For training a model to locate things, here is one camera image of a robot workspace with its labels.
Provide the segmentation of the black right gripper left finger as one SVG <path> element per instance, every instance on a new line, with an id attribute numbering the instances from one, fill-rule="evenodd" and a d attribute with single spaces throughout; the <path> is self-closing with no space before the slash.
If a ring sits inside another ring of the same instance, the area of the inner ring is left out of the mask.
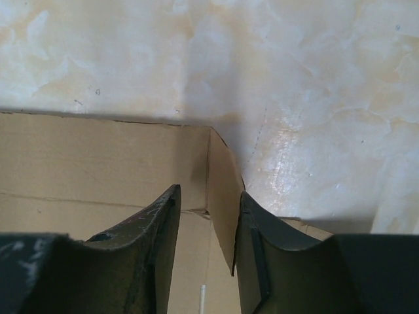
<path id="1" fill-rule="evenodd" d="M 86 241 L 1 234 L 1 312 L 166 313 L 180 214 L 174 184 Z"/>

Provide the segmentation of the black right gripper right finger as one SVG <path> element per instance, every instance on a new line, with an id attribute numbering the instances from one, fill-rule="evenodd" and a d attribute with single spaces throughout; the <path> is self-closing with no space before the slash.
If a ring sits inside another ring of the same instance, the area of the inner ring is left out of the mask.
<path id="1" fill-rule="evenodd" d="M 418 237 L 318 240 L 243 193 L 234 257 L 243 313 L 417 313 Z"/>

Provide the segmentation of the brown cardboard box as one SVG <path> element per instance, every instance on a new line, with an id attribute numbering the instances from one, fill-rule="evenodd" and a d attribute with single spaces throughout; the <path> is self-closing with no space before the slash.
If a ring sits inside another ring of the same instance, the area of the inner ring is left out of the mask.
<path id="1" fill-rule="evenodd" d="M 170 313 L 239 313 L 207 205 L 244 191 L 236 159 L 209 127 L 1 115 L 1 231 L 60 232 L 75 239 L 114 226 L 172 184 L 181 222 Z"/>

